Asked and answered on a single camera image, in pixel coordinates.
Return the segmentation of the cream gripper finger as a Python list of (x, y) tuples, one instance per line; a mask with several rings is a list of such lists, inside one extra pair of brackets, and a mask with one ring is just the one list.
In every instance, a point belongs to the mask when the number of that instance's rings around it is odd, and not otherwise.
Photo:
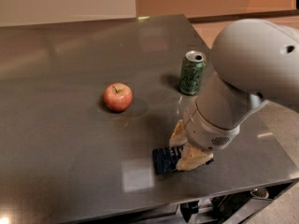
[(209, 150), (202, 150), (190, 143), (183, 146), (181, 152), (181, 158), (176, 164), (178, 171), (190, 171), (193, 170), (213, 158), (213, 153)]
[(186, 143), (187, 143), (187, 137), (184, 129), (184, 124), (183, 124), (183, 120), (180, 119), (177, 122), (177, 125), (169, 139), (169, 146), (178, 147), (178, 146), (185, 145)]

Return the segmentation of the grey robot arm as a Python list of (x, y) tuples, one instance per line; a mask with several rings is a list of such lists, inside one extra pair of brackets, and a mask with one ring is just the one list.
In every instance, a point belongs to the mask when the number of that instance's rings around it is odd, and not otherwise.
[(191, 99), (170, 138), (181, 147), (169, 162), (195, 169), (239, 134), (241, 123), (269, 101), (299, 110), (299, 30), (264, 20), (241, 20), (215, 38), (209, 56), (215, 73)]

